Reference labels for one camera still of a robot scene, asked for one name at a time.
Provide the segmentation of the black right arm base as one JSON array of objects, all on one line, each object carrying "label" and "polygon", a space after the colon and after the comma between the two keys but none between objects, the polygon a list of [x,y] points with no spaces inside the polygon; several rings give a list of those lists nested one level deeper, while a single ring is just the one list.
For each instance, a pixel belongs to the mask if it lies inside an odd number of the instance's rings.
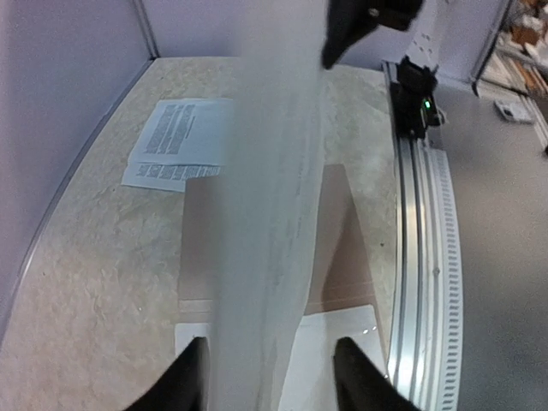
[{"label": "black right arm base", "polygon": [[436,71],[426,66],[412,63],[409,57],[396,65],[396,80],[390,83],[390,96],[399,134],[423,140],[429,127],[444,123],[433,97],[438,85],[435,74]]}]

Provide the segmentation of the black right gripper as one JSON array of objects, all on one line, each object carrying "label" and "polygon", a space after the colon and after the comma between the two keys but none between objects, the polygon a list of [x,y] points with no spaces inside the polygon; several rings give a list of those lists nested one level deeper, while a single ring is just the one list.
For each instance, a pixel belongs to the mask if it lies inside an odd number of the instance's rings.
[{"label": "black right gripper", "polygon": [[407,31],[422,7],[422,0],[331,0],[328,2],[324,69],[332,69],[345,52],[377,30],[378,24]]}]

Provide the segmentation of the printed white sheet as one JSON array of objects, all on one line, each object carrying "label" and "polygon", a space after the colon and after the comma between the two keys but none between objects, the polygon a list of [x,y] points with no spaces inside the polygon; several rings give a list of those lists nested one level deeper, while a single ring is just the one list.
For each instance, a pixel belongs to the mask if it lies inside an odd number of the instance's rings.
[{"label": "printed white sheet", "polygon": [[369,306],[273,314],[223,301],[212,322],[176,326],[174,410],[364,410],[381,378],[362,337]]},{"label": "printed white sheet", "polygon": [[275,410],[313,272],[324,1],[247,1],[217,185],[208,407]]}]

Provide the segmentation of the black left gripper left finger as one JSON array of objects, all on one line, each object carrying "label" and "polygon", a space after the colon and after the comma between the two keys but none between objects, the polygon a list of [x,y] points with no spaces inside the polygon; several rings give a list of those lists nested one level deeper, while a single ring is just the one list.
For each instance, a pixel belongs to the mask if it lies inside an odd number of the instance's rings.
[{"label": "black left gripper left finger", "polygon": [[209,347],[205,337],[195,337],[165,370],[158,381],[130,404],[127,411],[190,411],[206,406],[206,363]]}]

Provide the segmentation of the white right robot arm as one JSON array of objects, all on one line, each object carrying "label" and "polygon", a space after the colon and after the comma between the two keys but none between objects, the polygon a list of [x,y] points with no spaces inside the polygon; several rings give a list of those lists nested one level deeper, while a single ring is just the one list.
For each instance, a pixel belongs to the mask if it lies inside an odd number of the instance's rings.
[{"label": "white right robot arm", "polygon": [[445,1],[437,1],[428,5],[421,16],[422,4],[421,1],[329,1],[322,66],[331,69],[352,45],[380,26],[406,32],[418,20],[405,59],[421,69],[435,68],[449,6]]}]

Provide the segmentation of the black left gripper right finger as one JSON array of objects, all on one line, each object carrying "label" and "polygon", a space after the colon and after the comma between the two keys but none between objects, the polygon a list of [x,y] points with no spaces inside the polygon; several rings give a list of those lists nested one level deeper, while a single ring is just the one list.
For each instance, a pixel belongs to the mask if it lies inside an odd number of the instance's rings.
[{"label": "black left gripper right finger", "polygon": [[398,393],[350,337],[337,340],[333,371],[339,410],[419,411]]}]

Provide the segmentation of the pink paper folder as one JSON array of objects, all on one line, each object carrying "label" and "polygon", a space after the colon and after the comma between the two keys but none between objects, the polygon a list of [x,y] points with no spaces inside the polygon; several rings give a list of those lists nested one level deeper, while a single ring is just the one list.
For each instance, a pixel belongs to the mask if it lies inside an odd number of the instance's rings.
[{"label": "pink paper folder", "polygon": [[[178,278],[178,310],[182,323],[205,323],[211,316],[211,283],[215,265],[211,244],[215,238],[215,176],[186,183],[182,215],[182,249]],[[372,339],[366,353],[381,372],[386,370],[382,326],[375,313],[366,244],[346,170],[341,164],[324,168],[317,219],[313,276],[305,309],[307,315],[366,306],[361,316]]]}]

